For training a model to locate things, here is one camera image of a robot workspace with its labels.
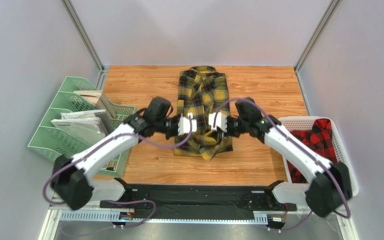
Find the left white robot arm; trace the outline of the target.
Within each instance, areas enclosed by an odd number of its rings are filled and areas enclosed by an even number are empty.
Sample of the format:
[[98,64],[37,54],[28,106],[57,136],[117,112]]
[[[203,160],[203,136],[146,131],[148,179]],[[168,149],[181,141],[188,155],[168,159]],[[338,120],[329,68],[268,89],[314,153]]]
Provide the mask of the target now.
[[172,104],[167,99],[156,97],[147,108],[128,116],[112,133],[93,146],[70,158],[63,155],[58,157],[51,177],[44,184],[44,199],[52,205],[57,204],[46,194],[50,187],[61,198],[60,204],[67,205],[72,210],[79,210],[89,202],[119,200],[126,191],[120,181],[96,180],[93,177],[104,165],[141,142],[159,148],[175,148],[176,145],[149,140],[154,133],[163,133],[168,137],[179,135],[179,126],[184,115],[169,117],[172,109]]

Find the yellow plaid long sleeve shirt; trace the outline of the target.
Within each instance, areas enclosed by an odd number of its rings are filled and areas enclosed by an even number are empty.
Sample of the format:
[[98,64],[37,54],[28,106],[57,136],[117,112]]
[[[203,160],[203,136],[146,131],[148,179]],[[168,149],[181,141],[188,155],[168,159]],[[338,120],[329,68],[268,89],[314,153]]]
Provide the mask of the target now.
[[227,77],[212,66],[194,66],[179,75],[176,113],[191,113],[196,132],[188,141],[174,149],[177,156],[202,157],[212,160],[217,154],[233,151],[231,137],[211,130],[209,115],[230,99]]

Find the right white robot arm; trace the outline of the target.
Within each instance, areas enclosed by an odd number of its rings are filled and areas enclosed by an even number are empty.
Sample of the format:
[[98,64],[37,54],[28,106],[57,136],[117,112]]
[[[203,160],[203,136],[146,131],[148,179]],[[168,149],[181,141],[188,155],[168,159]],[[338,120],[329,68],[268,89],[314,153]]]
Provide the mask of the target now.
[[267,114],[251,98],[223,102],[210,121],[213,129],[239,137],[247,133],[289,160],[307,183],[281,182],[271,192],[281,204],[306,205],[324,218],[335,213],[349,219],[348,201],[353,198],[350,171],[345,163],[333,163],[293,136],[275,117]]

